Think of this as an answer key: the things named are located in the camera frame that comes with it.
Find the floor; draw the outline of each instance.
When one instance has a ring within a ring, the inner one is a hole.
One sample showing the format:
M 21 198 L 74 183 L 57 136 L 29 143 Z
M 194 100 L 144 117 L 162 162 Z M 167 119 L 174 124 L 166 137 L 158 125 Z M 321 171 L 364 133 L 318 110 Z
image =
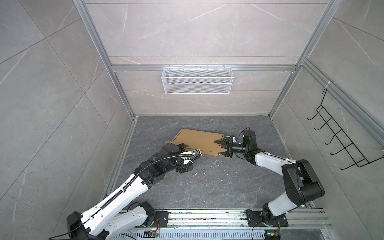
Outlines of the floor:
M 268 116 L 140 116 L 117 186 L 182 128 L 237 136 L 248 126 L 261 149 L 287 157 Z M 168 173 L 136 200 L 148 201 L 155 209 L 257 209 L 283 191 L 282 177 L 269 169 L 236 157 L 203 155 L 192 171 Z M 319 229 L 281 229 L 280 233 L 283 240 L 322 239 Z

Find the white wire basket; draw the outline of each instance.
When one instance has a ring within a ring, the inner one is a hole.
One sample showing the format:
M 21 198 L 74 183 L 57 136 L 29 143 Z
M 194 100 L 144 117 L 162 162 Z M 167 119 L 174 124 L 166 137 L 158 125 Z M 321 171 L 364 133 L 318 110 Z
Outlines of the white wire basket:
M 161 75 L 166 94 L 229 93 L 233 82 L 230 67 L 168 67 Z

